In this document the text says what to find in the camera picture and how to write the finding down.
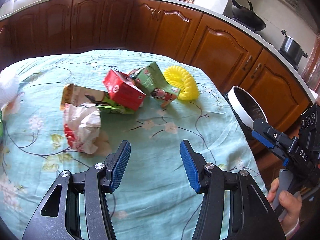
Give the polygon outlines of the person's right hand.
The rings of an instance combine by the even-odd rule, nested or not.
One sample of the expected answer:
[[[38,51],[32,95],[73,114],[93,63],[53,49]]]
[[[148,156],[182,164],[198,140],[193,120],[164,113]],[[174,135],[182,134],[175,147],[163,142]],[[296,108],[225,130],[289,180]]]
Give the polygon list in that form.
[[[302,197],[300,192],[294,196],[287,191],[282,191],[279,194],[279,203],[287,210],[286,216],[281,221],[281,226],[289,239],[299,228],[299,216],[302,208]]]

